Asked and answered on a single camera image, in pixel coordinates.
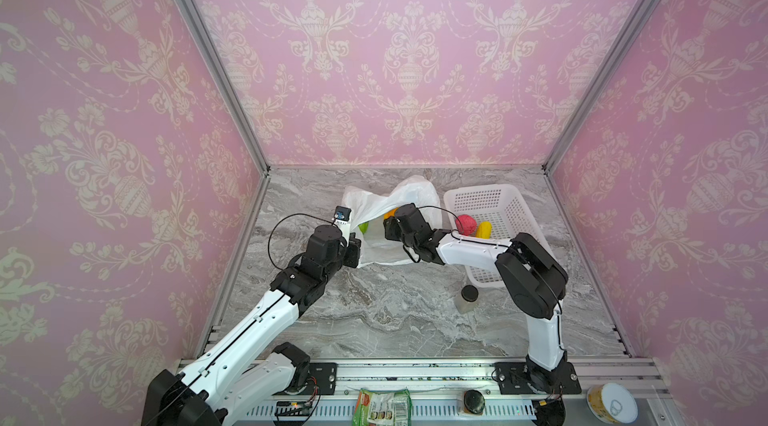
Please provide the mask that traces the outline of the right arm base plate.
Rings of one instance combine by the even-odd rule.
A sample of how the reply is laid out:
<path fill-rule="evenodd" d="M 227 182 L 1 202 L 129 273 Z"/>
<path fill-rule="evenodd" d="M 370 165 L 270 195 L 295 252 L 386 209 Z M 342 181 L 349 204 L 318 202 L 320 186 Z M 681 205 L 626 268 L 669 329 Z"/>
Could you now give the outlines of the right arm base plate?
<path fill-rule="evenodd" d="M 535 363 L 496 362 L 491 374 L 502 395 L 579 395 L 582 387 L 574 366 L 561 362 L 553 371 Z"/>

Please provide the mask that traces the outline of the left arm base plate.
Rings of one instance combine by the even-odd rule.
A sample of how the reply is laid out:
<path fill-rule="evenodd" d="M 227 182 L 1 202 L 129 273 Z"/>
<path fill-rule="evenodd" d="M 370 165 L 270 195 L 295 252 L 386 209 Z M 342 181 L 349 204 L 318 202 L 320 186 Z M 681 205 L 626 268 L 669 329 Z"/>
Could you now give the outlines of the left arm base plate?
<path fill-rule="evenodd" d="M 289 395 L 334 395 L 337 376 L 337 363 L 312 362 L 297 369 L 285 393 Z"/>

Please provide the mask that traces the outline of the white plastic bag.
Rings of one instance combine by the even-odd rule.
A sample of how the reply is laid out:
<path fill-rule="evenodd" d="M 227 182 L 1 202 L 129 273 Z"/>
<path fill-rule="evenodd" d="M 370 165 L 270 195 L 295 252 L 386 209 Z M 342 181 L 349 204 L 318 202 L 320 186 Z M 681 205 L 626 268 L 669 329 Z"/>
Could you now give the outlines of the white plastic bag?
<path fill-rule="evenodd" d="M 423 176 L 411 176 L 387 194 L 353 186 L 345 189 L 341 205 L 351 210 L 351 231 L 361 240 L 359 268 L 412 262 L 398 238 L 400 228 L 394 220 L 396 210 L 411 203 L 422 206 L 420 212 L 431 228 L 443 226 L 443 213 L 435 209 L 440 206 L 438 192 Z"/>

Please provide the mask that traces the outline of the pink red fruit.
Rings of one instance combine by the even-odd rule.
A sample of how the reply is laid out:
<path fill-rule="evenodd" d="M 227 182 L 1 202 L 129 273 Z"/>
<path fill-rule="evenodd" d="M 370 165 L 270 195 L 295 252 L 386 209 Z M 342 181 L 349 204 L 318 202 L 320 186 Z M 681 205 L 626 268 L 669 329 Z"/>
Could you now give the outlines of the pink red fruit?
<path fill-rule="evenodd" d="M 455 226 L 459 234 L 474 236 L 478 228 L 478 223 L 473 217 L 462 214 L 455 218 Z"/>

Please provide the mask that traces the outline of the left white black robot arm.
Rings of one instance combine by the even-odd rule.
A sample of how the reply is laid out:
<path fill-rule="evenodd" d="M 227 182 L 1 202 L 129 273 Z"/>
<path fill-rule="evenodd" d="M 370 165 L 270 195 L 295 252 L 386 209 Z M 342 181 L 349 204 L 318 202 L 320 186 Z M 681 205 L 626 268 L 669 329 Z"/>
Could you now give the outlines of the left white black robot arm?
<path fill-rule="evenodd" d="M 310 358 L 300 348 L 283 343 L 265 360 L 257 357 L 323 296 L 342 267 L 358 265 L 359 250 L 348 222 L 316 227 L 243 320 L 180 372 L 165 369 L 150 382 L 142 424 L 233 425 L 272 395 L 302 390 Z"/>

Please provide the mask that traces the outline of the white perforated plastic basket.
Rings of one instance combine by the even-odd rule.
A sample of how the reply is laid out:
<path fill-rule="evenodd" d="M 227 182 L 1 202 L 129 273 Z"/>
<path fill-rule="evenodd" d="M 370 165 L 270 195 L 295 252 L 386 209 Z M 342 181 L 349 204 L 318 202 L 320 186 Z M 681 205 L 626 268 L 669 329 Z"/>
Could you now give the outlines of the white perforated plastic basket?
<path fill-rule="evenodd" d="M 444 194 L 445 208 L 458 216 L 468 215 L 476 222 L 488 222 L 488 239 L 444 236 L 437 248 L 441 261 L 465 267 L 471 284 L 478 288 L 502 288 L 504 282 L 493 261 L 524 232 L 543 248 L 550 246 L 518 188 L 510 184 L 463 187 Z"/>

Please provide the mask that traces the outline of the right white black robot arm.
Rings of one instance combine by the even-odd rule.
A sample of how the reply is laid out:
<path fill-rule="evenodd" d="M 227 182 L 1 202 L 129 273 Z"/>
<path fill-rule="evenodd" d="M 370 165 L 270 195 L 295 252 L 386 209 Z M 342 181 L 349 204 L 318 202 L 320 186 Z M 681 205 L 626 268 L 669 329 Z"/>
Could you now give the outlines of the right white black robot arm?
<path fill-rule="evenodd" d="M 432 227 L 413 203 L 383 220 L 385 238 L 403 244 L 415 262 L 457 264 L 496 272 L 517 308 L 526 315 L 527 381 L 545 394 L 565 392 L 568 357 L 562 339 L 562 300 L 569 276 L 529 233 L 501 241 L 473 238 Z"/>

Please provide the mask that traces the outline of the orange mango fruit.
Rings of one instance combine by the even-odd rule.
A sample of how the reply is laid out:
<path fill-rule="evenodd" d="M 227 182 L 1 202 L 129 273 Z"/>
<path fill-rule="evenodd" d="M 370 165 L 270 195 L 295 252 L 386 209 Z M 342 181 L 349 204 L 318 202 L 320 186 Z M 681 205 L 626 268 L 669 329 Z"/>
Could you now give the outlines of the orange mango fruit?
<path fill-rule="evenodd" d="M 384 216 L 383 216 L 384 220 L 386 220 L 386 219 L 388 219 L 388 218 L 391 218 L 391 217 L 393 217 L 393 216 L 395 215 L 396 211 L 397 211 L 397 208 L 394 208 L 394 209 L 392 209 L 392 210 L 388 211 L 388 212 L 387 212 L 386 214 L 384 214 Z"/>

